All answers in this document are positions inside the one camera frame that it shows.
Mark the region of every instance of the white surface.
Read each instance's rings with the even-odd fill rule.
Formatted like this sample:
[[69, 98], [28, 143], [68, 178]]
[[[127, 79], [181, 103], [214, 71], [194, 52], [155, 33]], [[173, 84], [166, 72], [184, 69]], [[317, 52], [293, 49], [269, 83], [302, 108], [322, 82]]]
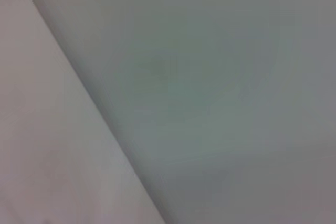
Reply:
[[[309, 190], [284, 193], [313, 190], [314, 162], [312, 170], [274, 167], [280, 184], [256, 167], [288, 153], [295, 160], [336, 153], [335, 0], [44, 2], [60, 44], [171, 223], [332, 218], [335, 209], [324, 211]], [[245, 163], [252, 172], [240, 171]], [[325, 200], [334, 192], [323, 186], [327, 174], [317, 182]]]
[[0, 196], [3, 224], [164, 223], [31, 0], [0, 0]]

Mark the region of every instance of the ceiling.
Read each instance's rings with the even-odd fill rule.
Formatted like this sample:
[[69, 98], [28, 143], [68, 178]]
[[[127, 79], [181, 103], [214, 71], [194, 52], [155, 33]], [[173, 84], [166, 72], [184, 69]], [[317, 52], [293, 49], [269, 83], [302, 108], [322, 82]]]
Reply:
[[34, 2], [167, 223], [335, 218], [335, 0]]

